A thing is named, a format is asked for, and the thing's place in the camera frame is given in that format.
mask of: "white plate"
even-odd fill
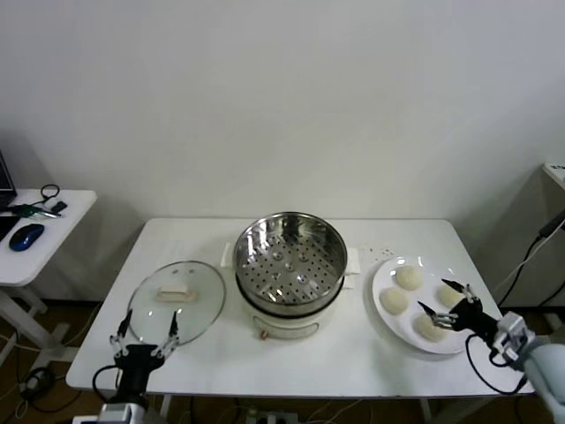
[[[415,291],[405,290],[396,283],[396,269],[405,265],[416,267],[422,272],[424,283]],[[373,300],[382,320],[402,340],[426,352],[459,353],[465,348],[465,338],[472,334],[470,330],[460,332],[448,330],[448,334],[443,340],[439,343],[434,343],[423,338],[414,330],[414,321],[424,313],[418,301],[425,303],[436,312],[449,312],[449,308],[444,306],[438,299],[437,291],[445,285],[441,281],[442,278],[456,280],[454,273],[450,271],[450,269],[436,268],[430,261],[425,260],[421,256],[417,258],[397,256],[384,262],[377,270],[373,279]],[[380,302],[380,292],[388,287],[400,289],[408,298],[408,309],[399,315],[392,315],[387,312]]]

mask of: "cable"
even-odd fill
[[[68,346],[70,345],[72,342],[74,342],[78,337],[80,337],[82,335],[82,333],[84,333],[87,329],[90,328],[90,324],[92,323],[92,321],[94,320],[95,316],[96,316],[96,312],[98,312],[100,310],[100,307],[102,306],[103,302],[100,302],[98,305],[96,305],[96,307],[93,309],[93,311],[90,313],[90,316],[88,316],[88,320],[87,323],[84,325],[84,327],[82,329],[80,329],[80,331],[75,334],[71,340],[67,340],[66,342],[63,343],[63,346]]]
[[[355,405],[358,404],[359,402],[363,402],[363,399],[356,400],[355,402],[353,402],[353,403],[351,403],[351,404],[345,406],[344,408],[340,409],[337,413],[335,413],[335,415],[334,415],[332,418],[330,418],[330,419],[328,420],[328,422],[335,421],[335,419],[336,419],[339,415],[341,415],[342,413],[344,413],[344,412],[347,411],[348,409],[352,408],[353,406],[355,406]]]
[[[524,399],[524,396],[519,396],[514,401],[514,415],[519,424],[524,424],[524,420],[522,420],[522,414],[520,413],[520,401]]]
[[[554,291],[554,293],[549,296],[546,300],[544,300],[543,302],[541,302],[538,307],[542,307],[544,306],[546,303],[548,303],[550,300],[552,300],[555,296],[557,296],[563,289],[565,289],[565,281],[563,281],[563,283],[559,286],[559,289],[557,289],[556,291]]]
[[[77,400],[79,400],[80,395],[82,395],[82,391],[80,391],[79,393],[77,393],[77,396],[73,397],[69,402],[67,402],[64,405],[59,406],[58,408],[55,409],[43,409],[40,408],[39,406],[37,406],[33,400],[29,401],[29,404],[32,406],[33,409],[35,409],[36,411],[39,411],[40,413],[60,413],[61,411],[63,411],[63,409],[71,406],[72,404],[74,404]]]
[[[505,367],[509,367],[512,362],[494,362],[494,357],[496,356],[496,352],[492,351],[489,355],[488,355],[488,361],[495,367],[497,368],[505,368]]]
[[[502,281],[500,281],[500,282],[498,283],[498,285],[497,285],[496,287],[494,287],[493,291],[496,292],[504,283],[506,283],[506,282],[514,275],[515,272],[517,272],[518,270],[521,270],[521,267],[522,267],[523,265],[525,265],[528,261],[530,261],[531,258],[533,258],[533,257],[547,244],[547,242],[548,242],[549,240],[551,240],[551,238],[552,238],[555,234],[557,234],[557,233],[559,232],[559,230],[561,229],[561,227],[562,227],[563,225],[565,225],[565,219],[563,219],[563,220],[559,223],[559,225],[557,225],[557,227],[555,227],[555,229],[552,231],[552,233],[549,234],[549,236],[547,236],[546,239],[545,239],[544,241],[542,241],[542,242],[539,244],[539,246],[536,247],[536,249],[535,249],[533,252],[531,252],[531,254],[529,255],[529,257],[526,257],[526,258],[525,258],[522,262],[520,262],[514,269],[512,269],[512,271],[510,271],[510,273],[506,276],[506,278],[504,278]],[[539,239],[542,239],[542,236],[538,235],[538,236],[536,237],[536,240],[537,240],[537,241],[539,241]],[[502,304],[502,302],[507,298],[507,296],[509,295],[509,292],[510,292],[510,291],[508,291],[508,292],[506,293],[506,295],[504,296],[504,298],[498,303],[498,306],[500,306],[500,305]]]
[[[66,341],[63,343],[63,346],[68,346],[70,345],[72,342],[74,342],[78,337],[80,337],[89,327],[90,324],[92,323],[94,317],[95,317],[95,313],[97,312],[97,310],[100,309],[100,307],[102,306],[102,302],[99,303],[94,310],[92,311],[92,313],[90,314],[90,316],[88,317],[88,321],[87,323],[84,325],[84,327],[82,329],[80,329],[80,331],[75,334],[70,340]],[[0,338],[2,338],[3,340],[5,340],[6,342],[9,342],[11,340],[10,337],[5,336],[4,334],[0,334]],[[23,351],[30,351],[30,352],[41,352],[40,348],[37,347],[30,347],[30,346],[23,346],[19,343],[15,343],[14,347],[17,347],[18,349],[21,349]]]
[[[221,415],[220,418],[218,418],[218,421],[215,422],[215,424],[220,424],[223,420],[223,417],[226,416],[226,413],[228,413],[229,411],[231,411],[233,408],[238,408],[238,409],[245,409],[246,411],[249,411],[252,408],[248,408],[246,406],[231,406],[228,409],[226,409]]]
[[[5,419],[4,421],[2,421],[2,424],[8,424],[8,422],[13,418],[13,416],[14,416],[15,414],[16,414],[16,411],[15,411],[15,410],[12,411],[12,412],[10,413],[10,415],[8,415],[8,416],[6,417],[6,419]]]
[[[6,342],[10,341],[10,337],[5,336],[4,334],[0,334],[0,338],[4,339]],[[14,343],[14,347],[21,349],[23,351],[30,351],[30,352],[41,352],[41,349],[36,347],[29,347],[29,346],[22,346],[21,344]]]
[[[191,400],[188,403],[188,410],[191,414],[191,419],[188,421],[190,424],[196,424],[196,418],[194,416],[194,396],[191,396]]]
[[[502,297],[502,300],[496,304],[497,307],[500,307],[502,305],[502,302],[504,302],[504,300],[506,300],[506,298],[509,296],[509,294],[514,290],[514,287],[516,286],[516,283],[518,282],[518,278],[520,278],[520,274],[522,274],[522,269],[524,269],[524,265],[528,261],[528,258],[530,257],[531,250],[533,249],[533,247],[535,245],[538,244],[538,242],[540,240],[541,240],[541,238],[539,236],[537,236],[536,239],[533,240],[533,243],[531,243],[530,247],[528,247],[528,252],[526,252],[526,255],[524,256],[524,260],[520,263],[520,265],[518,265],[518,272],[516,273],[516,276],[514,277],[514,281],[512,282],[512,284],[510,285],[510,287],[506,291],[506,294],[504,295],[504,297]],[[506,277],[504,280],[502,280],[502,282],[499,284],[499,286],[501,286],[502,283],[504,283],[506,280],[508,280],[508,277]]]
[[[28,405],[29,405],[29,402],[27,402],[24,399],[21,399],[19,401],[18,406],[16,406],[16,409],[14,410],[14,417],[16,417],[16,420],[21,420],[22,418],[24,418],[24,415],[27,414],[27,406]]]
[[[0,396],[0,402],[2,402],[4,399],[6,399],[8,396],[10,396],[10,394],[14,391],[14,389],[16,389],[18,387],[18,384],[15,383],[13,386],[11,386],[10,389],[8,389],[8,391],[6,391],[2,396]]]
[[[237,410],[236,410],[236,416],[233,417],[233,420],[231,421],[231,424],[236,424],[236,423],[237,423],[237,420],[239,420],[239,415],[241,415],[241,408],[239,407],[239,406],[240,406],[240,404],[239,404],[239,399],[238,399],[237,397],[234,397],[233,400],[234,400],[234,402],[236,403],[236,408],[237,408]]]
[[[326,404],[324,404],[323,406],[321,406],[320,408],[318,408],[316,411],[314,411],[313,413],[311,413],[310,415],[308,415],[308,418],[306,418],[305,422],[309,422],[312,417],[314,415],[316,415],[317,413],[320,413],[321,411],[323,411],[324,409],[326,409],[328,406],[331,405],[331,403],[334,402],[333,400],[330,400],[329,402],[327,402]]]
[[[518,382],[516,388],[513,389],[512,391],[505,391],[505,390],[500,390],[500,389],[495,388],[491,383],[489,383],[487,380],[485,380],[485,378],[480,374],[480,372],[475,367],[475,363],[473,362],[473,359],[471,358],[471,352],[469,351],[469,342],[475,337],[478,337],[478,335],[471,334],[470,336],[467,337],[467,339],[465,340],[465,351],[467,353],[467,360],[469,360],[469,363],[471,364],[471,368],[473,368],[473,371],[475,372],[477,377],[480,379],[481,382],[486,384],[486,386],[488,386],[491,390],[494,390],[497,393],[500,393],[501,395],[509,395],[509,396],[515,395],[527,383],[528,380],[525,377],[525,375],[522,375],[522,378]]]
[[[108,399],[104,395],[102,395],[101,392],[96,387],[96,379],[98,378],[98,375],[103,371],[113,368],[117,368],[117,365],[107,365],[106,367],[102,367],[98,371],[96,371],[94,373],[94,376],[92,377],[92,389],[94,390],[94,393],[96,393],[96,396],[98,396],[98,398],[100,398],[102,402],[104,402],[105,404],[108,403]]]

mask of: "white cable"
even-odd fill
[[[546,243],[555,235],[559,232],[559,230],[561,229],[561,227],[565,225],[565,219],[563,219],[563,221],[561,221],[561,223],[557,226],[557,228],[555,228],[554,232],[552,232],[549,236],[546,237],[546,239],[544,241],[542,241],[538,247],[536,247],[533,252],[531,253],[531,255],[528,257],[528,259],[526,259],[525,261],[521,261],[520,263],[518,263],[518,265],[512,269],[510,271],[510,273],[506,276],[506,278],[504,278],[502,281],[500,281],[493,289],[493,292],[497,292],[498,289],[500,289],[519,269],[520,267],[522,267],[523,265],[525,265],[526,263],[528,263],[531,258],[533,258],[537,252],[539,252],[543,246],[546,245]]]
[[[245,409],[245,410],[249,411],[249,410],[252,409],[252,408],[248,408],[247,406],[235,406],[235,405],[230,406],[228,409],[226,409],[226,410],[222,413],[222,415],[220,415],[220,418],[218,418],[218,421],[216,421],[215,424],[220,424],[220,423],[222,422],[222,420],[223,420],[223,417],[226,416],[226,413],[228,413],[228,412],[231,411],[232,409]]]
[[[318,408],[316,411],[314,411],[313,413],[311,413],[310,415],[308,415],[308,418],[306,418],[305,422],[310,422],[310,420],[313,418],[314,415],[316,415],[317,413],[320,413],[321,411],[323,411],[324,409],[326,409],[328,406],[330,406],[330,404],[333,402],[333,400],[330,400],[329,402],[327,402],[326,404],[322,405],[320,408]]]
[[[98,304],[97,307],[94,308],[94,310],[92,311],[92,313],[90,314],[90,316],[88,317],[88,321],[85,324],[85,326],[80,329],[80,331],[75,334],[71,340],[64,342],[63,346],[68,346],[69,344],[71,344],[72,342],[74,342],[78,337],[80,337],[82,335],[82,333],[84,333],[90,326],[90,324],[92,323],[92,320],[94,319],[95,313],[98,309],[100,309],[100,307],[102,306],[102,303]],[[5,340],[6,342],[9,342],[11,340],[10,337],[5,336],[4,334],[0,334],[0,338],[2,338],[3,340]],[[22,344],[17,344],[14,343],[13,345],[14,347],[17,347],[18,349],[21,349],[23,351],[30,351],[30,352],[41,352],[40,348],[37,347],[30,347],[30,346],[24,346]]]
[[[191,412],[190,411],[184,411],[183,414],[180,416],[180,418],[178,419],[178,423],[177,424],[183,424],[185,422],[185,417],[189,416],[190,417]]]
[[[24,415],[26,415],[27,413],[27,407],[29,406],[29,403],[22,399],[19,401],[18,406],[16,406],[16,410],[14,411],[14,417],[16,417],[16,420],[21,420],[22,418],[24,418]]]
[[[4,399],[6,399],[10,393],[12,393],[14,391],[14,389],[16,389],[19,385],[17,383],[15,383],[13,386],[11,386],[11,389],[9,389],[8,391],[6,391],[1,397],[0,397],[0,402],[2,402]]]
[[[80,331],[75,334],[71,340],[68,340],[66,342],[63,343],[63,346],[68,346],[70,345],[72,342],[74,342],[78,337],[80,337],[82,335],[82,333],[84,333],[88,328],[90,328],[90,324],[92,323],[94,317],[96,316],[96,312],[100,310],[100,307],[102,306],[102,302],[100,302],[94,309],[93,311],[90,313],[90,316],[88,317],[88,321],[87,323],[84,325],[84,327],[82,329],[80,329]]]
[[[0,338],[4,339],[6,342],[9,342],[11,340],[10,337],[5,336],[4,334],[0,334]],[[22,349],[24,351],[41,352],[41,349],[38,349],[36,347],[22,346],[21,344],[17,343],[14,343],[14,347],[17,347],[18,349]]]
[[[358,404],[359,402],[363,402],[363,399],[359,399],[356,400],[355,402],[353,402],[352,404],[349,404],[347,406],[345,406],[344,408],[340,409],[337,413],[335,413],[335,415],[330,418],[329,420],[327,420],[327,422],[333,422],[339,415],[341,415],[342,413],[344,413],[345,411],[347,411],[348,409],[352,408],[353,406],[355,406],[356,404]]]

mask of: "glass lid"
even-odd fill
[[[158,345],[169,334],[176,311],[184,345],[214,323],[225,298],[225,283],[212,266],[199,261],[171,263],[143,280],[133,293],[130,331],[140,342]]]

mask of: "floor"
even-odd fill
[[[76,334],[88,320],[92,307],[63,305],[51,306],[44,315],[38,315],[37,320],[49,330],[53,330],[57,322],[72,322],[69,337]],[[536,315],[526,315],[526,321],[538,332],[546,332],[547,328],[543,321]],[[9,336],[12,328],[7,322],[0,319],[0,334]],[[79,337],[73,345],[80,345],[83,337]],[[25,339],[23,345],[31,345]],[[14,410],[20,403],[19,393],[14,390],[4,397],[4,394],[14,386],[16,380],[16,365],[19,360],[19,369],[22,375],[32,366],[36,353],[20,351],[19,358],[14,351],[7,361],[0,367],[0,423],[70,423],[75,415],[97,414],[102,403],[92,392],[83,392],[72,405],[64,408],[58,413],[39,413],[31,406],[28,407],[24,416],[18,420],[13,416]],[[64,375],[69,364],[53,363],[52,368],[56,375]],[[64,379],[56,383],[55,388],[45,398],[36,402],[41,409],[57,409],[73,399],[77,392],[66,385]],[[159,407],[161,397],[150,397],[150,403]],[[247,409],[258,408],[260,410],[284,410],[298,413],[301,420],[315,420],[323,423],[333,417],[340,409],[351,405],[352,401],[334,401],[325,409],[309,417],[314,411],[324,406],[326,399],[239,399],[239,407],[236,407],[236,399],[226,397],[195,397],[192,400],[192,420],[188,413],[191,399],[189,397],[175,397],[169,410],[169,422],[171,424],[217,423],[232,424],[245,423]],[[432,411],[437,413],[442,408],[454,402],[452,399],[438,399],[431,401]],[[521,418],[516,416],[515,408],[518,408]],[[347,411],[344,411],[335,419],[336,424],[344,423],[388,423],[398,422],[405,424],[423,423],[419,402],[412,399],[403,400],[364,400]],[[498,397],[490,404],[469,416],[463,424],[520,424],[536,423],[550,424],[551,416],[535,396],[522,397],[516,403],[516,397]]]

